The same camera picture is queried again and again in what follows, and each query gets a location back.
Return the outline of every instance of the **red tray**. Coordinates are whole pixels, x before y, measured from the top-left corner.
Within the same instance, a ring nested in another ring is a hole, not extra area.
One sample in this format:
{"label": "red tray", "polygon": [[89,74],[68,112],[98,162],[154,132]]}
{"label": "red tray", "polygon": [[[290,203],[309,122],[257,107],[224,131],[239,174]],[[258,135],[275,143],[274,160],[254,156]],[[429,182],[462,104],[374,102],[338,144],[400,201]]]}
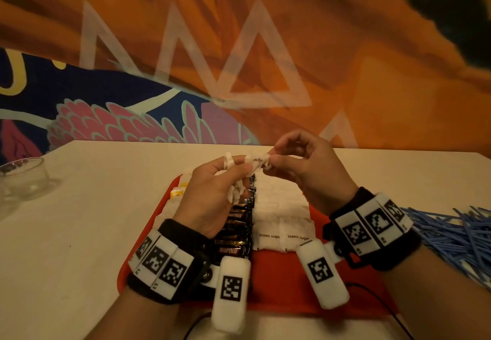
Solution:
{"label": "red tray", "polygon": [[[179,178],[180,176],[170,184],[121,266],[117,279],[119,293],[125,287],[126,277],[131,273],[128,260],[152,229],[155,217],[162,212],[163,206],[170,199],[170,191],[179,185]],[[315,223],[316,237],[322,240],[322,226],[329,222],[329,219],[312,207],[310,207],[310,217]],[[352,270],[347,262],[342,261],[336,264],[336,268],[343,281],[363,284],[378,294],[394,312],[398,312],[378,273],[371,267]],[[314,314],[336,320],[380,318],[389,314],[377,299],[357,287],[350,288],[350,300],[346,305],[329,311],[322,309],[295,253],[283,254],[272,250],[253,251],[251,280],[253,288],[248,293],[249,310]],[[200,307],[211,307],[212,304],[213,302],[186,303],[189,306]]]}

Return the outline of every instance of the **white table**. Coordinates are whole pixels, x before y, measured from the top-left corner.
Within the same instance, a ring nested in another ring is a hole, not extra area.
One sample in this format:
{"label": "white table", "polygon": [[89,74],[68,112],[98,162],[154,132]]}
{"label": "white table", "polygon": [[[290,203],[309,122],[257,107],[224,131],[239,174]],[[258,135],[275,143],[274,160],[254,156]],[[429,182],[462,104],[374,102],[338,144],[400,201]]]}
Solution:
{"label": "white table", "polygon": [[[0,338],[80,339],[117,297],[119,268],[169,183],[185,167],[266,146],[74,141],[45,156],[60,180],[0,221]],[[476,153],[338,149],[354,180],[400,206],[491,208],[491,160]],[[180,314],[175,338],[198,312]],[[208,323],[193,339],[226,338]],[[250,312],[241,338],[404,338],[382,321],[328,323]]]}

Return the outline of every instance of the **white plastic tracker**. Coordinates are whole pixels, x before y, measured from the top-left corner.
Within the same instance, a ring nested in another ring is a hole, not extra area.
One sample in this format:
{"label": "white plastic tracker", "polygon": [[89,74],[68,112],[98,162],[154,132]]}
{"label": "white plastic tracker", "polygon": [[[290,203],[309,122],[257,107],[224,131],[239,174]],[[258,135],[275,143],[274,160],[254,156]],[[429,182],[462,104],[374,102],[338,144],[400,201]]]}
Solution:
{"label": "white plastic tracker", "polygon": [[222,332],[240,334],[246,321],[250,261],[224,256],[220,263],[212,325]]}
{"label": "white plastic tracker", "polygon": [[350,294],[322,242],[310,240],[299,245],[296,251],[321,307],[334,309],[346,304]]}

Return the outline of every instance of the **left hand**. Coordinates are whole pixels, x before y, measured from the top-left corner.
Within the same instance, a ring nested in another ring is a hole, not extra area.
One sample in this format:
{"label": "left hand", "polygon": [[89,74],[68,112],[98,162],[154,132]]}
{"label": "left hand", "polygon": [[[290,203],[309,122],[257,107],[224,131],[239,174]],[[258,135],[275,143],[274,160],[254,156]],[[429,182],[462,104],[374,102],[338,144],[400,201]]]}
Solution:
{"label": "left hand", "polygon": [[181,204],[173,219],[207,238],[213,238],[225,225],[232,204],[227,200],[230,186],[243,179],[246,188],[250,186],[248,174],[251,163],[244,163],[245,156],[233,157],[236,166],[215,176],[224,169],[224,157],[203,164],[193,171],[184,192]]}

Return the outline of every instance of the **glass bowl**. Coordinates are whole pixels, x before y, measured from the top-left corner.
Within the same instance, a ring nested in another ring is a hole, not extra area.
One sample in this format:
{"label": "glass bowl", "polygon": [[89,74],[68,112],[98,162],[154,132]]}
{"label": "glass bowl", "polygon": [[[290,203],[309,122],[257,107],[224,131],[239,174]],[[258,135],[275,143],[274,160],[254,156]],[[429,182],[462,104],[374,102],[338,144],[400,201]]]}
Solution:
{"label": "glass bowl", "polygon": [[0,166],[0,181],[7,195],[29,198],[48,187],[50,176],[43,158],[26,158]]}

